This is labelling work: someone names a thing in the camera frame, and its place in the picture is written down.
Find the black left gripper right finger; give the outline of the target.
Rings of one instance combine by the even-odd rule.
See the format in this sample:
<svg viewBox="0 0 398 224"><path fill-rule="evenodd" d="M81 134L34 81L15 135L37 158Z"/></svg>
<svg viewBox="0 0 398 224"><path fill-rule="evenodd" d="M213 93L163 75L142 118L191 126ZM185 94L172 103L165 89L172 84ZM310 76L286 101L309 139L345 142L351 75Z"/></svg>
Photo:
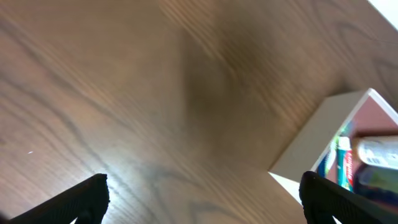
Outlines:
<svg viewBox="0 0 398 224"><path fill-rule="evenodd" d="M342 188L317 173L303 173L299 197L308 224L396 224L397 214Z"/></svg>

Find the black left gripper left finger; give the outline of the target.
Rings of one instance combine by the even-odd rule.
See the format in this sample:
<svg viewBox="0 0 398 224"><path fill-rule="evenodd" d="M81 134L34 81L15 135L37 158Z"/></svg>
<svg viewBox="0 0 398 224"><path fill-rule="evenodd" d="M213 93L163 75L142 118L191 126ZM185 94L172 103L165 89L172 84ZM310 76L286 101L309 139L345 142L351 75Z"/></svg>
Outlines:
<svg viewBox="0 0 398 224"><path fill-rule="evenodd" d="M101 224L109 205L106 174L95 174L9 220L12 224Z"/></svg>

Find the blue disposable razor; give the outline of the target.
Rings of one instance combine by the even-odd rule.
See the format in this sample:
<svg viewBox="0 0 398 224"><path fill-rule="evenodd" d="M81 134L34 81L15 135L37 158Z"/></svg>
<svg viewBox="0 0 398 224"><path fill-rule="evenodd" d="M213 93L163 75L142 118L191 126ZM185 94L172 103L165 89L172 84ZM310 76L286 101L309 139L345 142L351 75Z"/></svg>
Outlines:
<svg viewBox="0 0 398 224"><path fill-rule="evenodd" d="M329 168L328 168L328 158L329 154L327 154L319 163L317 173L321 177L327 177Z"/></svg>

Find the green toothbrush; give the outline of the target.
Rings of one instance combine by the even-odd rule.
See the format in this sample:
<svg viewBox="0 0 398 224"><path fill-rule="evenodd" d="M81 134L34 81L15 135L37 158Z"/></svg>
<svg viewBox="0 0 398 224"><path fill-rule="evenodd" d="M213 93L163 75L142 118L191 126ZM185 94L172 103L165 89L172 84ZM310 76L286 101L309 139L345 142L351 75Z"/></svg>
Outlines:
<svg viewBox="0 0 398 224"><path fill-rule="evenodd" d="M333 137L333 139L330 141L328 145L328 150L327 154L329 154L328 158L328 168L329 171L331 170L333 163L335 162L337 158L337 149L338 149L338 141L340 136L350 136L352 133L352 130L354 128L354 122L349 121L344 127L342 127L337 134Z"/></svg>

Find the teal white toothpaste tube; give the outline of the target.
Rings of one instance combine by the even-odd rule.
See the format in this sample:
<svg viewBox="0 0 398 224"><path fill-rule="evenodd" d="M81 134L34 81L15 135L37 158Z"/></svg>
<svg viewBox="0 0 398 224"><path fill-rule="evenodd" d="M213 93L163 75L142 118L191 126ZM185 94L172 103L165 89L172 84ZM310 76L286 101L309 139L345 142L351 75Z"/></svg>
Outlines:
<svg viewBox="0 0 398 224"><path fill-rule="evenodd" d="M353 191L353 159L349 137L340 136L337 148L337 183Z"/></svg>

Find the white cosmetic squeeze tube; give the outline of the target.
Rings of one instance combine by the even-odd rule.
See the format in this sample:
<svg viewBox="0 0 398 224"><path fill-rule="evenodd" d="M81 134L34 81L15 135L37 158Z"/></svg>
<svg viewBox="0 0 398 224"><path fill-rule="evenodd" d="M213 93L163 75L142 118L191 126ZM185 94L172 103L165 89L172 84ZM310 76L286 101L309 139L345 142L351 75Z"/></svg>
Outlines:
<svg viewBox="0 0 398 224"><path fill-rule="evenodd" d="M397 170L397 136L367 136L354 140L354 151L363 163Z"/></svg>

